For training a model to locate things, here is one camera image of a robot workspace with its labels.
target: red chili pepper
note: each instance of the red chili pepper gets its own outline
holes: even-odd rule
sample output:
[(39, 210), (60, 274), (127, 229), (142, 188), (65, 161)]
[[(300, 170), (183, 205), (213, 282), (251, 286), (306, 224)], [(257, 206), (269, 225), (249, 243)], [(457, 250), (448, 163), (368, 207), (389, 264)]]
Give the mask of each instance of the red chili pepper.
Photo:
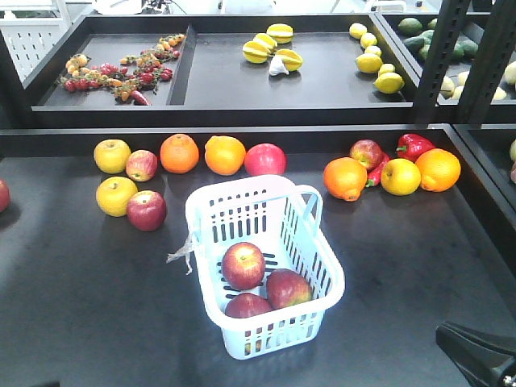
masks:
[(396, 153), (398, 157), (415, 162), (424, 152), (434, 149), (435, 145), (428, 139), (407, 133), (397, 142)]
[(383, 155), (384, 156), (381, 159), (379, 165), (368, 173), (368, 181), (365, 183), (366, 187), (374, 187), (380, 184), (381, 171), (390, 160), (390, 157), (387, 153), (383, 152)]
[(131, 96), (135, 99), (136, 105), (150, 106), (151, 102), (138, 90), (131, 91)]

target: white object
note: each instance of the white object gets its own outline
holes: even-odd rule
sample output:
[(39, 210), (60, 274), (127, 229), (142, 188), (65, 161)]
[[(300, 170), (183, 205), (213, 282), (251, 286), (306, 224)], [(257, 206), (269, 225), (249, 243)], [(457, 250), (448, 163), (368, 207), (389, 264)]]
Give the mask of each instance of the white object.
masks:
[(142, 0), (93, 0), (93, 6), (102, 15), (136, 15), (144, 8)]
[(278, 74), (287, 74), (289, 75), (289, 70), (285, 67), (285, 63), (278, 55), (275, 55), (271, 60), (271, 64), (268, 67), (268, 74), (275, 77)]
[[(303, 194), (310, 195), (308, 202)], [(195, 252), (206, 312), (234, 358), (251, 359), (312, 340), (324, 311), (342, 297), (342, 266), (319, 229), (322, 208), (315, 188), (277, 175), (207, 185), (188, 197), (186, 245), (190, 241)], [(274, 268), (295, 270), (310, 283), (314, 299), (251, 318), (226, 316), (226, 304), (239, 292), (224, 281), (220, 264), (224, 252), (242, 241), (264, 253), (265, 277)], [(265, 296), (264, 283), (248, 291)]]
[(380, 12), (406, 13), (406, 2), (403, 0), (368, 0), (364, 6), (364, 12), (371, 12), (371, 9)]
[(71, 26), (64, 0), (3, 2), (0, 10), (56, 10), (57, 18), (0, 19), (0, 30), (21, 81), (32, 72)]

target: black tray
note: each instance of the black tray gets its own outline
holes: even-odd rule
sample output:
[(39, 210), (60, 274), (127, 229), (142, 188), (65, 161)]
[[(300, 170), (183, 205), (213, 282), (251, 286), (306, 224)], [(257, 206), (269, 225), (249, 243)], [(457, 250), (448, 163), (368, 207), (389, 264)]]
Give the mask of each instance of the black tray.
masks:
[[(483, 12), (472, 12), (468, 13), (466, 16), (466, 23), (463, 26), (462, 32), (459, 35), (458, 41), (470, 39), (477, 44), (481, 42), (482, 35), (484, 33), (485, 25), (489, 18), (489, 13)], [(388, 31), (389, 35), (396, 36), (398, 39), (394, 39), (394, 42), (397, 44), (400, 52), (403, 53), (407, 61), (410, 63), (411, 67), (418, 74), (419, 77), (422, 75), (422, 68), (424, 64), (420, 61), (419, 58), (414, 57), (411, 52), (405, 47), (402, 40), (407, 36), (402, 35), (398, 29), (397, 25), (399, 22), (408, 17), (415, 17), (420, 20), (423, 24), (423, 28), (425, 28), (426, 24), (430, 22), (433, 18), (436, 18), (437, 14), (382, 14), (379, 17), (379, 20), (382, 21), (385, 29)], [(512, 55), (510, 62), (516, 60), (516, 55)], [(469, 59), (463, 59), (460, 62), (451, 62), (450, 66), (447, 69), (446, 74), (457, 83), (457, 75), (462, 73), (463, 71), (469, 71), (472, 66), (472, 61)], [(504, 91), (507, 92), (506, 99), (492, 101), (489, 111), (485, 117), (484, 122), (486, 123), (511, 123), (514, 120), (510, 117), (512, 112), (514, 111), (514, 104), (516, 101), (516, 91), (514, 90), (514, 86), (508, 85), (505, 80), (502, 78), (499, 85)], [(435, 118), (436, 121), (439, 122), (455, 122), (455, 113), (456, 107), (458, 104), (458, 100), (445, 99), (442, 95), (439, 95), (438, 100), (438, 108), (437, 108), (437, 116)]]
[[(214, 133), (234, 135), (248, 148), (279, 144), (289, 158), (285, 175), (321, 192), (322, 232), (344, 267), (347, 289), (317, 337), (233, 360), (206, 316), (196, 275), (185, 276), (182, 260), (164, 263), (187, 235), (186, 198), (244, 171), (220, 177), (203, 161), (186, 175), (160, 169), (139, 188), (162, 192), (169, 215), (158, 231), (143, 233), (97, 208), (94, 193), (106, 175), (91, 153), (105, 138), (156, 151), (176, 129), (3, 131), (0, 176), (13, 202), (0, 216), (2, 387), (51, 380), (63, 387), (467, 387), (435, 344), (436, 326), (451, 320), (514, 335), (515, 215), (451, 127), (184, 129), (200, 148)], [(455, 187), (403, 198), (373, 187), (353, 203), (328, 195), (328, 161), (364, 137), (393, 156), (408, 131), (460, 158)]]
[(509, 157), (510, 145), (516, 139), (516, 126), (456, 125), (456, 129), (516, 211), (516, 184), (510, 180), (513, 162)]
[[(348, 33), (352, 23), (373, 32), (385, 62), (406, 86), (378, 92), (375, 75), (363, 74), (355, 58), (363, 52)], [(243, 44), (272, 23), (288, 23), (295, 36), (281, 45), (305, 61), (289, 76), (270, 77), (268, 64), (250, 64)], [(117, 64), (126, 54), (186, 32), (173, 82), (160, 83), (153, 106), (116, 105), (106, 91), (69, 94), (53, 82), (76, 52), (92, 64)], [(417, 80), (403, 55), (385, 39), (375, 15), (158, 16), (89, 15), (76, 23), (26, 82), (40, 127), (254, 126), (336, 123), (408, 123)]]

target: apple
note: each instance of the apple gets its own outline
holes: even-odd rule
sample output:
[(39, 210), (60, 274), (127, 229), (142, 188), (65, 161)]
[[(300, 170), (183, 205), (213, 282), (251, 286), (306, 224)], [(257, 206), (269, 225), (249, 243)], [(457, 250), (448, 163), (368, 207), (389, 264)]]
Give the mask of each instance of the apple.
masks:
[(235, 243), (224, 253), (222, 275), (233, 289), (252, 289), (264, 279), (264, 254), (253, 243)]
[(105, 179), (97, 187), (97, 204), (110, 216), (124, 216), (127, 214), (129, 199), (137, 192), (138, 187), (133, 180), (128, 177), (113, 176)]
[(154, 231), (166, 217), (167, 204), (159, 192), (139, 191), (127, 202), (127, 218), (138, 230)]
[(144, 149), (134, 151), (126, 163), (126, 174), (134, 181), (149, 181), (158, 169), (157, 156)]
[(301, 275), (288, 268), (277, 268), (265, 282), (268, 302), (273, 309), (301, 304), (312, 299), (312, 288)]
[(258, 144), (248, 150), (243, 166), (251, 176), (282, 175), (287, 169), (287, 156), (277, 145)]
[(95, 164), (104, 173), (121, 173), (130, 155), (131, 149), (122, 139), (105, 139), (94, 149)]
[(224, 313), (232, 318), (247, 318), (272, 310), (273, 308), (265, 298), (244, 292), (238, 294), (227, 303)]
[(3, 212), (10, 203), (9, 186), (0, 179), (0, 212)]
[(372, 171), (383, 159), (383, 151), (372, 139), (359, 139), (352, 145), (349, 156), (361, 163), (368, 171)]

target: white plastic basket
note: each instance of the white plastic basket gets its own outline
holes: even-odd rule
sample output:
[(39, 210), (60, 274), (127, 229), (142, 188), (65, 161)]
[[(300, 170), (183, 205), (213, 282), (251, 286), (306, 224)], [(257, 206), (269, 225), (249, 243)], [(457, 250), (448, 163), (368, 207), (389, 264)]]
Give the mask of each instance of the white plastic basket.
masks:
[[(206, 312), (234, 358), (250, 359), (312, 340), (324, 311), (342, 297), (342, 266), (319, 229), (322, 208), (315, 188), (277, 175), (207, 185), (188, 197), (185, 214)], [(225, 282), (220, 265), (224, 252), (241, 241), (257, 245), (266, 259), (265, 280), (250, 292), (266, 297), (271, 271), (290, 268), (308, 280), (314, 299), (251, 318), (226, 316), (226, 304), (239, 291)]]

